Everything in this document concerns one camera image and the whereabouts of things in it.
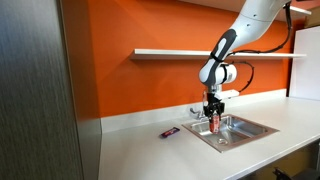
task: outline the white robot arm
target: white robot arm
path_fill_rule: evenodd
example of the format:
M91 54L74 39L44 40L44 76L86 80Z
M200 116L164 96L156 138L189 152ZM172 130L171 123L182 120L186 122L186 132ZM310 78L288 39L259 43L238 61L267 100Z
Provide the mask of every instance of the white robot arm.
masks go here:
M247 0L233 23L214 47L210 57L199 73L200 81L208 88L204 113L209 118L210 130L217 133L214 124L224 111L221 99L215 96L217 85L232 82L236 71L233 65L225 66L224 59L233 49L259 39L270 27L278 12L289 9L291 0Z

